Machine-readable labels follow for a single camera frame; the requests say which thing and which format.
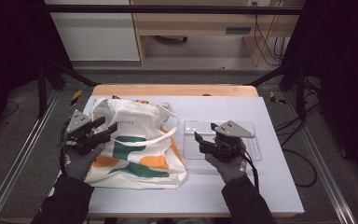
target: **tote bag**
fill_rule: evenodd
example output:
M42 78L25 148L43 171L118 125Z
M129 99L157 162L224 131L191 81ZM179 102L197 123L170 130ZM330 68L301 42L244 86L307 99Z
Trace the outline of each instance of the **tote bag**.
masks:
M131 100L97 100L90 111L94 119L105 117L95 132L117 122L117 131L92 164L86 182L93 187L122 189L177 189L186 180L186 168L171 138L179 118L167 104L144 104ZM176 119L175 127L164 127Z

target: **clear plastic container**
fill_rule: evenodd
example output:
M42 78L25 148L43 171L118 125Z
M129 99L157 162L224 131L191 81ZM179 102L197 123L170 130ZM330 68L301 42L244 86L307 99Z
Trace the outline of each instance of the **clear plastic container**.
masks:
M257 133L255 132L255 126L250 121L233 120L242 128L253 134L253 138L243 137L241 140L246 146L246 151L252 158L254 165L256 166L261 161L262 155L260 147L257 141ZM214 143L216 132L211 129L211 123L221 125L227 122L227 120L186 120L184 124L184 158L187 169L194 170L215 170L211 164L205 159L205 154L200 153L200 144L194 137L194 132L197 132L202 136L203 140Z

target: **gray glove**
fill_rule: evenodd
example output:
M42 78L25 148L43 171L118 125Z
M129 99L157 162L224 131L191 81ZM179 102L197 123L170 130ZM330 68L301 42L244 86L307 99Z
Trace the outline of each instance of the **gray glove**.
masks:
M104 150L104 144L98 145L89 154L82 155L69 148L64 155L66 174L73 178L84 180L90 170L92 163Z
M215 158L212 154L205 154L205 160L217 169L227 184L231 180L238 179L246 175L246 160L238 156L228 163L224 163Z

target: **bag handle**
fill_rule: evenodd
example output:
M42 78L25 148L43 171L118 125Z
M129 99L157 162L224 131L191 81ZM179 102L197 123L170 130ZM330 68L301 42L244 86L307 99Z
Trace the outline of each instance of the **bag handle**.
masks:
M94 106L92 107L91 111L94 111L94 109L102 102L102 101L105 101L107 100L106 98L101 98L101 99L98 99ZM118 140L114 140L115 142L117 143L120 143L126 147L144 147L144 146L149 146L149 145L152 145L152 144L156 144L157 142L161 141L162 139L166 138L166 137L170 137L171 135L173 135L176 130L178 129L179 127L179 118L176 117L176 115L173 114L173 112L171 112L170 110L168 110L167 108L165 108L163 105L161 104L155 104L155 107L159 107L160 108L160 112L164 112L166 113L169 117L171 118L176 118L176 124L175 126L169 130L168 132L166 132L165 134L163 134L162 136L158 137L158 138L155 138L153 140L148 140L148 141L143 141L143 142L121 142L121 141L118 141Z

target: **black sleeve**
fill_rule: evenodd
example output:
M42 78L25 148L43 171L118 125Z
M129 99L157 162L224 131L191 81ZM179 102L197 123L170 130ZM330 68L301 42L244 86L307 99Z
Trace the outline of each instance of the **black sleeve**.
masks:
M82 224L94 188L66 175L57 178L54 188L54 194L43 201L31 224Z
M234 224L276 223L248 176L230 181L222 193Z

